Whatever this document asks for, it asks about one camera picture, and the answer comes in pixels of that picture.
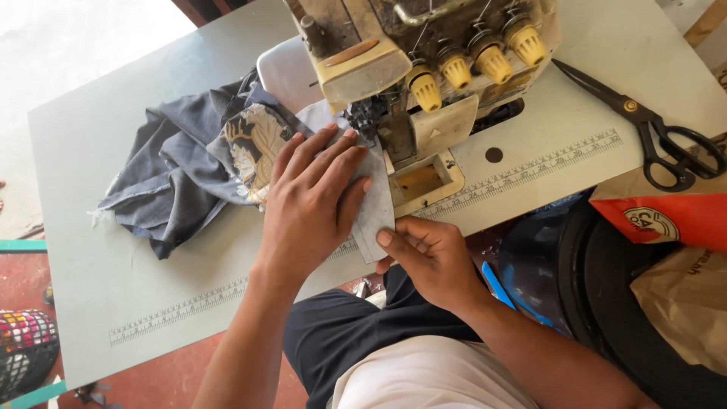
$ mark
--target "black pants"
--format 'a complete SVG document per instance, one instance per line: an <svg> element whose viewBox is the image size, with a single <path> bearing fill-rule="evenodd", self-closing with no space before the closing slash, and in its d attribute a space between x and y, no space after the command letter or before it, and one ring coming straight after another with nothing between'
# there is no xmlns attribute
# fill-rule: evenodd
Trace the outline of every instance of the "black pants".
<svg viewBox="0 0 727 409"><path fill-rule="evenodd" d="M325 408L338 378L378 349L419 335L482 342L457 316L428 303L400 266L384 274L384 287L381 310L338 289L293 305L283 352L308 393L307 409Z"/></svg>

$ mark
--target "brown paper bag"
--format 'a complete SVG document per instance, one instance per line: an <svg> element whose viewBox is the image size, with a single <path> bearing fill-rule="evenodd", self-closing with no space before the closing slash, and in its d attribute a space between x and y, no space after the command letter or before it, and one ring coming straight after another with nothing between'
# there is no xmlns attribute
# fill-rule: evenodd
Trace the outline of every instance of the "brown paper bag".
<svg viewBox="0 0 727 409"><path fill-rule="evenodd" d="M648 320L689 364L727 376L727 255L684 247L631 283Z"/></svg>

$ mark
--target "red floor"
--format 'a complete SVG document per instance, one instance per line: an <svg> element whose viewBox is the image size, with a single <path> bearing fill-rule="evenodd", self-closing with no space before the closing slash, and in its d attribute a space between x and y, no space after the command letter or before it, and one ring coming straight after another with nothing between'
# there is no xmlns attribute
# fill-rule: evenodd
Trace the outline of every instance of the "red floor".
<svg viewBox="0 0 727 409"><path fill-rule="evenodd" d="M493 263L501 238L509 231L512 223L503 223L488 231L482 231L467 238L470 254L478 265L485 260ZM368 276L373 293L381 290L381 276ZM50 281L47 255L0 255L0 309L40 309L55 317L51 306L41 302L41 294ZM356 282L340 286L351 291ZM110 387L102 391L108 404L122 403L124 408L189 408L207 367L212 353L220 342L222 334L211 336L196 344L170 352L154 360L137 365L104 379L101 384ZM56 374L63 378L63 340L61 357L49 376ZM305 407L308 394L283 356L278 396L275 409L301 409ZM73 396L73 392L62 395L58 401L60 409L88 408Z"/></svg>

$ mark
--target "finger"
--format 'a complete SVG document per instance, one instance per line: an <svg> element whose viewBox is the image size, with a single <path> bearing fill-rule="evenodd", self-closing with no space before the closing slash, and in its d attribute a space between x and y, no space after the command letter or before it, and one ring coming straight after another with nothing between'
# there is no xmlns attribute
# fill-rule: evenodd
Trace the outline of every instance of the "finger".
<svg viewBox="0 0 727 409"><path fill-rule="evenodd" d="M313 163L311 163L310 166L300 175L300 177L305 180L308 187L312 188L316 185L331 166L334 159L356 144L356 138L356 132L353 130L346 130L346 132L343 133L343 136L341 136L336 143L316 156Z"/></svg>
<svg viewBox="0 0 727 409"><path fill-rule="evenodd" d="M364 196L366 196L366 192L371 188L372 182L371 177L365 176L356 179L346 189L346 193L338 205L337 224L339 237L345 238L351 234L351 228L353 227L353 222L356 221L358 209L361 208L361 203L364 202Z"/></svg>
<svg viewBox="0 0 727 409"><path fill-rule="evenodd" d="M295 148L282 178L289 180L297 178L313 162L316 154L328 145L328 142L336 135L337 131L338 125L331 122Z"/></svg>
<svg viewBox="0 0 727 409"><path fill-rule="evenodd" d="M427 246L439 243L445 237L462 236L454 224L442 223L414 216L403 216L396 219L396 231L419 239Z"/></svg>
<svg viewBox="0 0 727 409"><path fill-rule="evenodd" d="M430 260L410 245L402 236L389 229L383 229L376 235L376 241L384 251L407 271L427 268Z"/></svg>
<svg viewBox="0 0 727 409"><path fill-rule="evenodd" d="M293 157L293 152L295 152L295 148L300 146L303 141L305 141L305 138L303 138L303 134L298 132L297 134L293 135L293 138L290 138L289 141L285 142L285 145L283 145L282 148L280 148L280 151L278 151L278 154L273 160L273 171L270 174L270 187L273 187L273 185L283 175L283 172L285 172L285 168L288 167L288 162L290 162L290 158Z"/></svg>
<svg viewBox="0 0 727 409"><path fill-rule="evenodd" d="M386 271L389 271L389 268L391 267L391 263L393 263L393 262L394 262L394 259L390 255L387 255L386 257L377 261L376 262L376 274L384 274Z"/></svg>
<svg viewBox="0 0 727 409"><path fill-rule="evenodd" d="M318 194L328 200L337 201L351 176L368 153L369 150L365 146L351 146L346 152L333 159L331 166L316 183L315 189L319 190Z"/></svg>

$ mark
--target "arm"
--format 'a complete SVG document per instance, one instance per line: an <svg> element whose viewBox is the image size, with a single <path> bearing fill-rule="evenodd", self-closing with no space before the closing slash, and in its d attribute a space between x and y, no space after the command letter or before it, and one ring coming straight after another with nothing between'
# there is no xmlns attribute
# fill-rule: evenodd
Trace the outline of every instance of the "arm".
<svg viewBox="0 0 727 409"><path fill-rule="evenodd" d="M456 226L406 216L377 236L432 304L466 322L544 408L658 408L611 363L493 298Z"/></svg>
<svg viewBox="0 0 727 409"><path fill-rule="evenodd" d="M295 296L351 232L370 178L346 184L366 156L330 124L280 150L270 178L262 243L249 284L202 378L193 408L271 408L278 388L285 321Z"/></svg>

